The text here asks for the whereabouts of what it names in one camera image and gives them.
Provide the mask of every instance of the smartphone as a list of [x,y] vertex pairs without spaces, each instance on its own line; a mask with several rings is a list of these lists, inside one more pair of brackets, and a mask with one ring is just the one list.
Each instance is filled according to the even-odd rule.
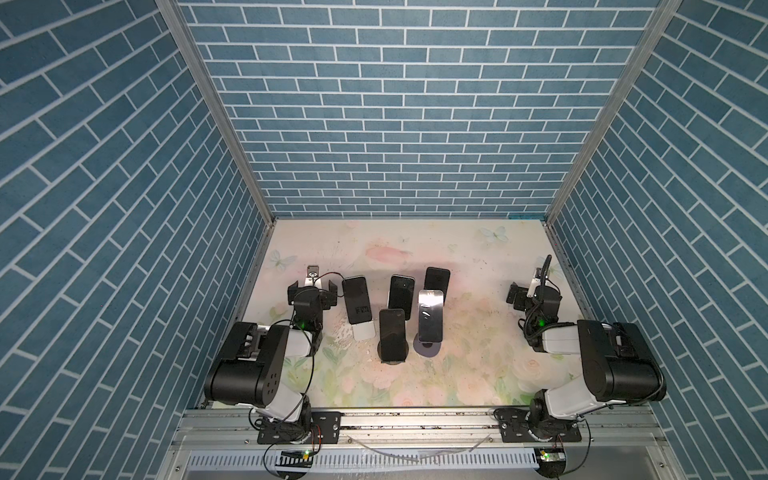
[[406,314],[402,309],[387,309],[379,312],[379,335],[382,342],[382,363],[405,362],[408,356],[408,343]]
[[344,303],[349,323],[365,323],[373,321],[371,300],[368,297],[368,285],[364,276],[352,276],[341,282],[344,289]]
[[427,268],[427,274],[424,277],[424,290],[440,290],[442,299],[448,296],[448,281],[451,279],[451,270],[436,268],[431,266]]
[[416,280],[410,276],[392,275],[389,281],[389,302],[387,308],[401,309],[406,320],[411,319],[411,305],[413,304],[413,288]]
[[442,342],[442,304],[441,290],[419,292],[419,342]]

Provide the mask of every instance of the side wall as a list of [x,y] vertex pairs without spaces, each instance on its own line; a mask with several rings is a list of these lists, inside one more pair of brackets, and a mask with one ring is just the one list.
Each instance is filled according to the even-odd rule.
[[0,3],[0,478],[154,474],[253,259],[166,30],[153,0]]
[[600,319],[651,339],[689,478],[766,478],[766,24],[685,0],[554,222]]
[[181,2],[278,216],[542,218],[657,0],[263,3]]

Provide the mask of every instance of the floral tabletop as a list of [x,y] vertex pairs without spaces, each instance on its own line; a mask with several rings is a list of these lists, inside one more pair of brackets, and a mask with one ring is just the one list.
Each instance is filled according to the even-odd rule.
[[[391,366],[376,354],[378,334],[354,340],[342,299],[323,312],[323,342],[309,390],[313,407],[527,404],[539,389],[581,374],[578,357],[533,352],[517,325],[521,312],[505,302],[509,284],[530,283],[548,254],[554,252],[535,220],[279,220],[243,320],[290,318],[287,287],[303,283],[307,265],[319,265],[321,273],[366,277],[378,332],[391,275],[414,277],[418,296],[426,267],[447,268],[444,340],[431,359],[412,348],[415,317],[406,324],[408,359]],[[560,318],[581,318],[554,259],[550,275],[563,294]],[[341,291],[334,275],[323,278],[324,287],[328,279]],[[286,358],[282,381],[303,391],[311,364]]]

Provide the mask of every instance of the blue brick wall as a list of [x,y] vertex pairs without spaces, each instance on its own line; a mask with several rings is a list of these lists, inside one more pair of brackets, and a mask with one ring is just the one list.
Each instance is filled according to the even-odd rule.
[[768,2],[684,0],[554,228],[688,478],[768,478]]
[[145,478],[263,221],[153,0],[0,2],[0,478]]
[[279,217],[542,217],[657,0],[181,4]]

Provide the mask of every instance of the black mounting plate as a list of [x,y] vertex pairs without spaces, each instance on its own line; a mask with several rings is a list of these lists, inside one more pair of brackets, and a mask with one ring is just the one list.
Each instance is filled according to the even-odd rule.
[[[289,445],[291,442],[280,438],[277,434],[275,426],[277,422],[264,422],[261,423],[261,430],[259,431],[259,438],[257,442],[259,445]],[[341,412],[312,412],[312,424],[317,425],[320,428],[320,435],[323,439],[323,443],[335,444],[339,442],[339,428],[341,427]],[[312,437],[308,435],[303,444],[309,444],[312,442]]]
[[[498,420],[498,430],[502,433],[502,442],[504,443],[552,441],[551,439],[537,438],[531,433],[526,420],[528,410],[503,407],[494,410],[493,415]],[[563,442],[580,442],[581,433],[578,427],[570,426],[568,423],[568,427],[564,428],[560,434],[560,440]]]

